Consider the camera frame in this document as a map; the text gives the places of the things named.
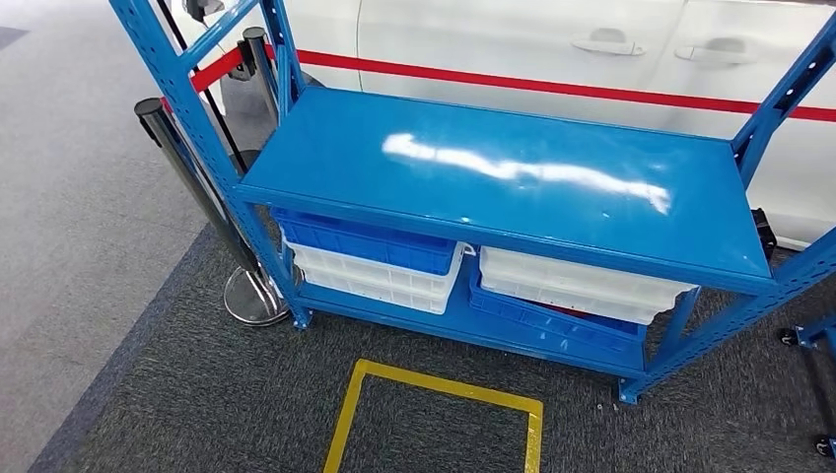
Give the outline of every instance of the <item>gray carpet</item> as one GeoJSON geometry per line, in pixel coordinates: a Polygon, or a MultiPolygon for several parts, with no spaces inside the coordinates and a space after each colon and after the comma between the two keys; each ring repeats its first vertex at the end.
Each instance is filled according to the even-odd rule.
{"type": "MultiPolygon", "coordinates": [[[[836,466],[810,443],[828,431],[834,399],[816,393],[836,387],[830,361],[773,336],[836,306],[832,279],[627,406],[609,376],[336,315],[243,327],[221,301],[233,261],[211,232],[197,244],[101,414],[33,471],[321,471],[359,358],[542,400],[543,472],[836,466]]],[[[723,301],[704,295],[698,316],[723,301]]],[[[522,471],[524,439],[519,412],[367,378],[340,472],[522,471]]]]}

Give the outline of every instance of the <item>blue shelf top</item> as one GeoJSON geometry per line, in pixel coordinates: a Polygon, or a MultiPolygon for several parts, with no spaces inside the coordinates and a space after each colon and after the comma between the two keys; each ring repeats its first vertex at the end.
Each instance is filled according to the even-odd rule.
{"type": "Polygon", "coordinates": [[[447,310],[441,315],[382,303],[348,293],[303,284],[302,304],[416,332],[507,352],[565,363],[618,376],[644,376],[644,347],[636,342],[614,357],[597,347],[476,310],[469,305],[468,278],[474,258],[465,257],[447,310]]]}
{"type": "Polygon", "coordinates": [[[237,191],[744,293],[775,284],[723,140],[311,87],[237,191]]]}

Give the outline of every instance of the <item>white car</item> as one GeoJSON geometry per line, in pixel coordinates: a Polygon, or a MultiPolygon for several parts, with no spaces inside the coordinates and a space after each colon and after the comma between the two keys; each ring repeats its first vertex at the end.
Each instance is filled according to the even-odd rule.
{"type": "MultiPolygon", "coordinates": [[[[363,58],[431,67],[442,70],[442,77],[454,71],[605,92],[759,102],[834,10],[750,0],[285,0],[285,5],[297,48],[331,55],[320,57],[320,65],[303,64],[327,87],[723,138],[748,115],[649,104],[641,95],[615,101],[331,65],[363,58]]],[[[205,24],[222,14],[207,16],[205,24]]],[[[205,31],[178,0],[174,16],[187,41],[205,31]]],[[[235,47],[245,28],[262,25],[260,10],[253,10],[201,65],[220,57],[221,48],[235,47]]],[[[219,98],[219,86],[212,90],[219,98]]],[[[802,105],[830,110],[816,120],[788,120],[748,191],[751,206],[767,212],[779,243],[790,248],[803,248],[836,226],[831,183],[836,73],[802,105]]]]}

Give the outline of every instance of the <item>caster wheel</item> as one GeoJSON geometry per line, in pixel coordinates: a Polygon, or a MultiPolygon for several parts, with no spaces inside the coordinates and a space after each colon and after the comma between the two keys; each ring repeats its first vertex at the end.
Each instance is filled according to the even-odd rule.
{"type": "Polygon", "coordinates": [[[778,340],[788,347],[795,347],[799,343],[799,334],[792,328],[778,330],[778,340]]]}
{"type": "Polygon", "coordinates": [[[815,451],[821,456],[834,458],[833,446],[830,444],[830,437],[821,436],[815,440],[815,451]]]}

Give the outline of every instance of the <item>plastic storage bin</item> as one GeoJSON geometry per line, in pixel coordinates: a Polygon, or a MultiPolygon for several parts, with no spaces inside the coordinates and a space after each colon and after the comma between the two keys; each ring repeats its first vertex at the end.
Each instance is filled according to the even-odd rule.
{"type": "Polygon", "coordinates": [[[470,306],[477,310],[612,352],[622,352],[645,340],[647,327],[644,325],[599,315],[580,318],[492,293],[480,287],[483,276],[474,264],[470,273],[470,306]]]}
{"type": "Polygon", "coordinates": [[[694,285],[482,246],[481,288],[539,303],[653,322],[694,285]]]}
{"type": "Polygon", "coordinates": [[[455,241],[272,208],[270,215],[291,243],[445,275],[455,241]]]}
{"type": "Polygon", "coordinates": [[[453,250],[444,276],[423,273],[285,241],[309,284],[431,313],[444,313],[461,267],[465,243],[453,250]]]}

